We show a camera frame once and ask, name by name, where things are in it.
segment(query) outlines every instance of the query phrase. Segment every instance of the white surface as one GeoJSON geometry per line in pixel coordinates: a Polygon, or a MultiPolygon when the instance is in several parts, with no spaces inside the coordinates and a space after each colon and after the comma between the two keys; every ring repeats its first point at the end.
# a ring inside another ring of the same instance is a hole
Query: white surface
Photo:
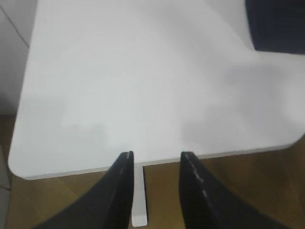
{"type": "Polygon", "coordinates": [[[10,192],[4,189],[0,189],[0,229],[5,229],[9,204],[10,192]]]}
{"type": "Polygon", "coordinates": [[[27,179],[254,152],[305,131],[305,57],[255,52],[244,0],[39,1],[9,165],[27,179]]]}
{"type": "Polygon", "coordinates": [[[0,114],[18,108],[28,48],[0,9],[0,114]]]}
{"type": "Polygon", "coordinates": [[[1,6],[27,44],[31,41],[37,0],[0,0],[1,6]]]}
{"type": "Polygon", "coordinates": [[[132,225],[134,227],[143,227],[143,226],[147,225],[147,211],[146,211],[143,167],[140,165],[134,166],[132,225]]]}

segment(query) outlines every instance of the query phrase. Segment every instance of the white table leg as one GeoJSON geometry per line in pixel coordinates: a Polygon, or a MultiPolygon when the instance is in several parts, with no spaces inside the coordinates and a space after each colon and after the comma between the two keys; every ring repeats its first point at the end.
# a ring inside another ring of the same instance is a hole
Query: white table leg
{"type": "Polygon", "coordinates": [[[142,227],[147,225],[143,167],[137,164],[134,165],[132,225],[134,227],[142,227]]]}

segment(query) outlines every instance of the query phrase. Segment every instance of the floor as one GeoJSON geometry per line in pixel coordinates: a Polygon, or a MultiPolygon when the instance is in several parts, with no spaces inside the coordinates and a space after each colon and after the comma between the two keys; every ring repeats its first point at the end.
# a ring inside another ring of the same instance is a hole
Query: floor
{"type": "MultiPolygon", "coordinates": [[[[8,155],[14,116],[0,116],[0,145],[8,155]]],[[[293,147],[203,160],[242,200],[282,222],[305,228],[305,137],[293,147]]],[[[149,224],[143,229],[184,229],[178,195],[179,164],[145,167],[149,224]]],[[[12,176],[7,229],[29,229],[74,202],[103,172],[27,181],[12,176]]]]}

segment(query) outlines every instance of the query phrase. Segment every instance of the white tabletop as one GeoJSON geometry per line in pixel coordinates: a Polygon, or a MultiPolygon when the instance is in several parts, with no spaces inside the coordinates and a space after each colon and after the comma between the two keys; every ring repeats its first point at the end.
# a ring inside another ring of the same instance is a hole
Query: white tabletop
{"type": "Polygon", "coordinates": [[[244,0],[40,0],[9,165],[24,178],[292,144],[305,57],[256,52],[244,0]]]}

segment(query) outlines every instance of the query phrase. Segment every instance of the dark fabric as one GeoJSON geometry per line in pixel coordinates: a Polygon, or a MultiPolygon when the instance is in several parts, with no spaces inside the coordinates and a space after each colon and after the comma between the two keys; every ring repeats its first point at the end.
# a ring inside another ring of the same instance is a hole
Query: dark fabric
{"type": "Polygon", "coordinates": [[[305,54],[305,0],[245,0],[258,51],[305,54]]]}

